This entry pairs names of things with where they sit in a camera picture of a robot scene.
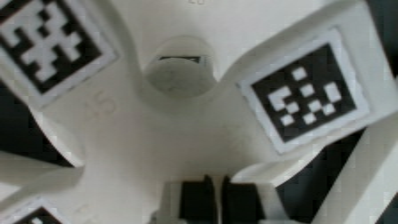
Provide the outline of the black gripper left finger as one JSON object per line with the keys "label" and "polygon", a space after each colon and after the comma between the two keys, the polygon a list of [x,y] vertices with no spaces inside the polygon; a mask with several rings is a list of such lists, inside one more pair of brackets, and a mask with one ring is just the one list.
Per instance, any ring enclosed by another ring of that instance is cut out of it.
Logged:
{"label": "black gripper left finger", "polygon": [[216,224],[215,186],[209,176],[200,181],[183,182],[179,219],[186,224]]}

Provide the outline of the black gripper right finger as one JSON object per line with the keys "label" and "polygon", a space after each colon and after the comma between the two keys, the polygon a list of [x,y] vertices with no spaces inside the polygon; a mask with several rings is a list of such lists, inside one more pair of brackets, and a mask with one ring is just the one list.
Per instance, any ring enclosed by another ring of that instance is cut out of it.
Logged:
{"label": "black gripper right finger", "polygon": [[224,177],[222,224],[259,224],[263,219],[264,211],[256,185],[232,183],[231,178]]}

